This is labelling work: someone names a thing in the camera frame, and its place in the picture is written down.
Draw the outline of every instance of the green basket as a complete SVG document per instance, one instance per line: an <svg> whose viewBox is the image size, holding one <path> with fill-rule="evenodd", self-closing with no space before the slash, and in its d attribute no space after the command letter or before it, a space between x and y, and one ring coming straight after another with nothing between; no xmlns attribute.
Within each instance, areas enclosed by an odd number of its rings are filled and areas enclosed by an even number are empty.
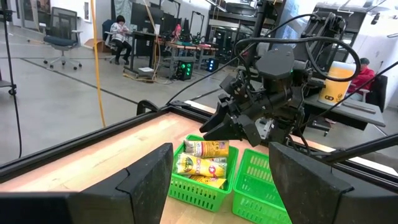
<svg viewBox="0 0 398 224"><path fill-rule="evenodd" d="M188 135L187 139L191 141L203 141L203 138L195 135ZM177 155L184 152L184 147L184 143L182 143L174 152L174 161L177 161ZM238 152L238 149L235 147L229 147L226 170L228 186L224 190L216 189L215 187L210 187L173 173L169 188L169 196L196 205L197 207L217 212L224 198L232 192Z"/></svg>
<svg viewBox="0 0 398 224"><path fill-rule="evenodd" d="M246 149L234 183L233 213L254 223L292 223L269 168L269 157Z"/></svg>

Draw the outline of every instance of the person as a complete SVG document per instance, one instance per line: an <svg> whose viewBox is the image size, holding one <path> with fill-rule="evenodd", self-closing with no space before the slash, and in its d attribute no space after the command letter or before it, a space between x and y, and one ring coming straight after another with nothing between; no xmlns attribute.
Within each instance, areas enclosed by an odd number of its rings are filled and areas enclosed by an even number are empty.
<svg viewBox="0 0 398 224"><path fill-rule="evenodd" d="M368 67L370 64L369 59L361 58L360 61L361 61L361 72L353 81L351 81L351 85L348 88L347 94L354 92L357 88L359 88L361 85L365 84L367 81L369 81L375 76L374 71ZM369 90L371 84L372 83L368 83L366 86L362 87L361 89ZM356 92L352 96L350 96L350 99L356 101L362 101L363 95L361 94L361 92Z"/></svg>
<svg viewBox="0 0 398 224"><path fill-rule="evenodd" d="M117 16L116 22L111 26L111 33L112 33L112 41L115 43L116 47L116 58L114 63L116 65L120 65L119 58L120 54L122 53L123 49L126 49L126 54L124 55L123 59L125 61L125 65L129 65L129 56L131 53L131 45L127 41L127 33L130 32L127 26L124 24L126 20L123 16Z"/></svg>

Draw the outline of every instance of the gray floor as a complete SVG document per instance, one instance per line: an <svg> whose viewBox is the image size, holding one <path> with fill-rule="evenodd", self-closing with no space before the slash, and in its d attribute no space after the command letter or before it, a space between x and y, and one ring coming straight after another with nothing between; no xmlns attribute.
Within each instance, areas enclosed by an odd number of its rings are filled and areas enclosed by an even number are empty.
<svg viewBox="0 0 398 224"><path fill-rule="evenodd" d="M21 120L23 155L31 154L46 147L59 144L102 127L96 92L95 61L92 50L80 48L68 53L71 58L81 61L83 68L74 71L71 67L56 65L47 70L44 57L55 57L59 52L48 45L31 41L27 37L39 39L40 35L22 30L11 29L12 68L15 83L18 86L18 107ZM4 44L4 32L0 30L0 69L3 79L9 80L7 53ZM138 67L147 65L147 60L136 60ZM107 125L117 123L136 114L136 102L147 99L162 106L167 100L190 82L176 81L169 85L159 83L145 84L122 76L122 66L99 61L99 74L104 113ZM159 82L168 74L163 68ZM194 77L200 78L206 72L195 71ZM183 92L177 99L190 100L197 96L215 91L227 74L234 74L231 68ZM8 88L0 89L0 164L14 160L18 156L18 140L14 103L7 93ZM206 95L196 101L207 106L216 106L221 90ZM398 131L398 109L384 113L388 126L382 129L387 134ZM349 147L370 139L383 137L374 126L365 131L334 125L327 137L321 131L307 129L305 137L327 146ZM398 158L396 148L383 150L382 155Z"/></svg>

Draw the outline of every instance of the yellow snack package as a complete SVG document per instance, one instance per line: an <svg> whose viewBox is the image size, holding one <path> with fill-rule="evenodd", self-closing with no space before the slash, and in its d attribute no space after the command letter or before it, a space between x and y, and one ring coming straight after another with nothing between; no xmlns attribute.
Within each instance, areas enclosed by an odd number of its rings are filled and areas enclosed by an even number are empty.
<svg viewBox="0 0 398 224"><path fill-rule="evenodd" d="M202 175L205 177L225 177L226 163L217 163L200 159L187 153L181 153L177 157L177 173L183 175Z"/></svg>
<svg viewBox="0 0 398 224"><path fill-rule="evenodd" d="M226 163L226 157L206 158L208 161Z"/></svg>
<svg viewBox="0 0 398 224"><path fill-rule="evenodd" d="M222 189L223 184L226 182L224 178L204 177L200 175L192 175L189 179L203 183L217 189Z"/></svg>
<svg viewBox="0 0 398 224"><path fill-rule="evenodd" d="M193 156L228 157L229 141L189 141L184 140L185 152Z"/></svg>

